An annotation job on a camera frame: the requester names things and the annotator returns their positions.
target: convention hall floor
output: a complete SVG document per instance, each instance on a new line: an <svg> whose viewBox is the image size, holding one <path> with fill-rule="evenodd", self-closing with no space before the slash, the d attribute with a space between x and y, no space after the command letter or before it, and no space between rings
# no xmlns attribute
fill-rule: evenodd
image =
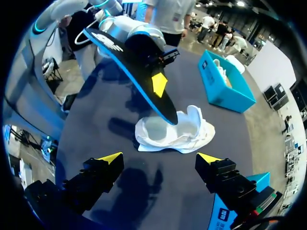
<svg viewBox="0 0 307 230"><path fill-rule="evenodd" d="M195 34L189 32L188 37L181 41L180 47L200 55L206 49L210 49L206 44L198 44L195 38ZM63 61L59 70L64 81L57 88L56 96L59 100L63 100L65 95L78 92L83 85L83 80L76 60ZM257 100L257 103L244 113L252 148L254 174L270 172L271 187L283 193L286 185L283 156L285 144L284 136L281 134L281 130L284 129L283 120L268 106L250 74L245 71L243 75ZM33 171L34 179L50 178L50 170L35 171Z"/></svg>

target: ceiling light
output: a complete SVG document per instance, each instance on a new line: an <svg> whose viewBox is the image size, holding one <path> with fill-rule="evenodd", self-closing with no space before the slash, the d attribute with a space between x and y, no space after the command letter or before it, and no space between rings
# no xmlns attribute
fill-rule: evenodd
<svg viewBox="0 0 307 230"><path fill-rule="evenodd" d="M244 6L245 6L245 3L242 2L242 1L238 1L236 4L237 4L238 6L240 6L240 7L244 7Z"/></svg>

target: person in black shirt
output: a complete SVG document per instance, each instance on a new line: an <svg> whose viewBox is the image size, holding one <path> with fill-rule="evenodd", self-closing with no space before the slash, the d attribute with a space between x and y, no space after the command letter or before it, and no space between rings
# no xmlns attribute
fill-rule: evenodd
<svg viewBox="0 0 307 230"><path fill-rule="evenodd" d="M286 128L282 131L282 134L284 134L286 131L288 131L289 128L289 120L292 118L292 116L286 116L286 119L284 120L284 124L286 125Z"/></svg>
<svg viewBox="0 0 307 230"><path fill-rule="evenodd" d="M86 81L89 75L93 72L96 65L100 63L102 57L97 51L97 46L91 41L81 45L76 45L75 39L78 34L88 25L93 23L94 20L95 18L91 11L88 13L78 11L72 16L65 16L59 23L59 27L66 28L68 43L76 57L84 81ZM99 23L94 23L90 28L98 29ZM82 34L79 37L78 42L82 42L84 40L87 40L87 37Z"/></svg>
<svg viewBox="0 0 307 230"><path fill-rule="evenodd" d="M213 49L216 49L216 47L221 43L223 37L227 32L228 32L227 22L225 21L220 22L217 31L215 32L210 42L211 43L210 45L213 47Z"/></svg>

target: black fisheye border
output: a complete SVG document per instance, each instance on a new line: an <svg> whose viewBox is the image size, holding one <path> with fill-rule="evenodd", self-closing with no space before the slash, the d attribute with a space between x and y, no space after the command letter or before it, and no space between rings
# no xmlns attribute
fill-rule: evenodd
<svg viewBox="0 0 307 230"><path fill-rule="evenodd" d="M25 31L29 28L29 25L35 21L39 14L53 2L52 0L35 0L35 1L9 1L6 5L2 5L2 15L6 18L2 18L1 25L1 36L2 42L2 77L1 77L1 111L3 111L3 97L4 89L7 81L7 77L12 65L12 60L17 51L21 38L23 37ZM289 2L278 1L280 5L288 5ZM291 5L295 5L292 8L285 8L284 14L292 19L296 28L300 31L297 34L301 35L300 41L306 42L306 24L303 20L303 15L300 14L297 9L304 9L304 1L292 0ZM46 229L47 226L43 226L42 223L34 216L31 208L28 206L26 200L24 199L22 193L18 191L14 185L13 176L9 168L8 158L5 153L4 143L3 143L3 133L1 132L0 140L0 175L2 178L1 190L3 193L1 196L1 207L2 212L5 213L4 217L1 218L0 226L3 228L10 229L20 229L31 227L33 229ZM302 191L296 202L293 204L284 220L280 221L276 225L276 229L291 229L295 225L302 223L304 221L304 214L306 213L306 196L307 196L307 183L304 182Z"/></svg>

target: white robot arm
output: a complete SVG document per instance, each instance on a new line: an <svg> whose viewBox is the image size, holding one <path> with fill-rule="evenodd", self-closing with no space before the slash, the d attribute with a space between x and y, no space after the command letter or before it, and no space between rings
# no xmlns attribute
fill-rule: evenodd
<svg viewBox="0 0 307 230"><path fill-rule="evenodd" d="M46 84L42 59L57 22L84 11L88 3L101 9L95 15L100 30L123 43L133 35L146 34L164 52L161 31L154 25L119 16L123 10L116 0L55 0L30 26L15 55L5 90L4 124L59 140L67 115Z"/></svg>
<svg viewBox="0 0 307 230"><path fill-rule="evenodd" d="M73 15L75 12L84 10L88 3L92 4L95 8L102 9L100 14L103 13L103 10L108 10L111 15L118 15L123 10L120 3L116 0L55 0L38 17L33 28L34 34L44 32L53 22L60 21L66 15Z"/></svg>
<svg viewBox="0 0 307 230"><path fill-rule="evenodd" d="M96 13L96 21L93 22L100 23L100 30L112 35L123 43L135 34L146 34L153 39L161 50L164 50L165 40L162 32L157 27L126 16L117 16L123 11L122 6L117 0L56 0L37 19L33 26L33 33L36 35L41 34L49 25L55 21L60 21L66 15L73 15L77 11L84 11L88 3L92 4L91 8L101 9ZM81 34L75 39L75 44L77 45L88 41L79 42L78 38Z"/></svg>

